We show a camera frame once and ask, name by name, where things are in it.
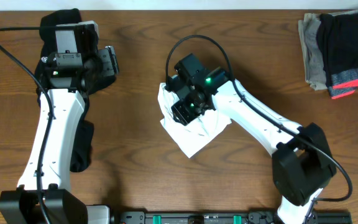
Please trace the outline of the white t-shirt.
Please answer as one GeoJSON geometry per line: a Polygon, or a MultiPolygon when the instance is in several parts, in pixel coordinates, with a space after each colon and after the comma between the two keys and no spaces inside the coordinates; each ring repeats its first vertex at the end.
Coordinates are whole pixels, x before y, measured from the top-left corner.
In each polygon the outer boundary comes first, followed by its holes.
{"type": "Polygon", "coordinates": [[[197,117],[186,126],[176,122],[173,119],[171,106],[178,102],[179,98],[174,92],[167,91],[165,86],[165,83],[160,83],[158,89],[157,99],[163,114],[160,123],[181,151],[188,158],[191,158],[224,131],[232,121],[228,116],[218,111],[208,110],[204,115],[197,117]]]}

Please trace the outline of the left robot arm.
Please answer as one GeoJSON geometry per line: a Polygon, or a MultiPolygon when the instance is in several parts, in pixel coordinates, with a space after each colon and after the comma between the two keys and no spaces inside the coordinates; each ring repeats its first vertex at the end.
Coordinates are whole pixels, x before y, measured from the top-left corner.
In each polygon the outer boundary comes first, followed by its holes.
{"type": "Polygon", "coordinates": [[[34,144],[17,188],[1,193],[0,212],[7,223],[110,223],[107,205],[85,205],[70,192],[70,167],[76,144],[91,147],[93,125],[84,120],[88,97],[115,81],[114,48],[59,49],[41,64],[34,144]]]}

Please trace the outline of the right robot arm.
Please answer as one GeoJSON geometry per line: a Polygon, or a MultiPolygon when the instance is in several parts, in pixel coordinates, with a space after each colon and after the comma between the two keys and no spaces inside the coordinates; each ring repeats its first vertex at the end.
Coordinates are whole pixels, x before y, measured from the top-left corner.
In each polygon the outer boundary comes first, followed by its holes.
{"type": "Polygon", "coordinates": [[[336,165],[323,130],[284,118],[252,96],[222,68],[188,70],[160,84],[161,124],[187,157],[194,156],[232,122],[253,136],[272,158],[273,182],[282,195],[284,223],[306,223],[336,165]]]}

